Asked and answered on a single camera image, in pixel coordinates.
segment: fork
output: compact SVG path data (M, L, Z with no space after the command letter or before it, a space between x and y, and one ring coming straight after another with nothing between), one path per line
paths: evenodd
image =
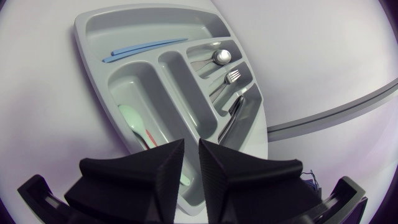
M239 73L238 69L232 72L228 72L225 75L224 83L221 86L219 86L213 93L210 94L211 102L214 102L217 99L217 97L221 94L221 92L225 89L225 87L227 85L234 83L236 80L238 80L240 76L241 74Z

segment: plastic spoon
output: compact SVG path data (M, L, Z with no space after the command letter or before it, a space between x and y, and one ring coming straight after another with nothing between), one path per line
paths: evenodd
M149 149L157 146L156 142L154 140L152 141L152 136L149 136L150 134L148 130L145 129L141 115L134 108L129 105L119 105L119 110L131 131L140 136ZM189 186L191 181L188 177L181 174L180 183L182 185Z

